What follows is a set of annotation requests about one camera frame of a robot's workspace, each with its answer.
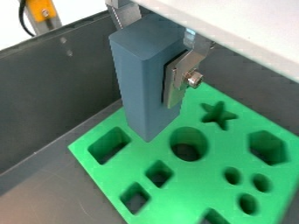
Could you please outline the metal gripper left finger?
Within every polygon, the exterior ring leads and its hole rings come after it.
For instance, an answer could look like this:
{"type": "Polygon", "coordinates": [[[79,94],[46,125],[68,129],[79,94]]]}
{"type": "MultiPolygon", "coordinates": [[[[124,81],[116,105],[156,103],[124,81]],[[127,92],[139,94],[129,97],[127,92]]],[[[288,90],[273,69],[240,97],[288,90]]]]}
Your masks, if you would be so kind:
{"type": "Polygon", "coordinates": [[[141,18],[139,5],[131,0],[105,0],[105,5],[119,30],[141,18]]]}

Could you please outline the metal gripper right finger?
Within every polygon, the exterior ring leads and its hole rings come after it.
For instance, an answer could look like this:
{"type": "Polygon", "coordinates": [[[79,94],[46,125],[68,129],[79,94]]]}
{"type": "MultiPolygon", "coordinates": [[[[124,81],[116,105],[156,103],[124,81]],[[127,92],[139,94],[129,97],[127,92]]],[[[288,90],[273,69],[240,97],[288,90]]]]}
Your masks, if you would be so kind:
{"type": "Polygon", "coordinates": [[[203,75],[197,66],[205,59],[213,42],[193,30],[184,31],[185,50],[167,63],[164,69],[163,104],[171,109],[184,97],[187,88],[197,88],[203,75]]]}

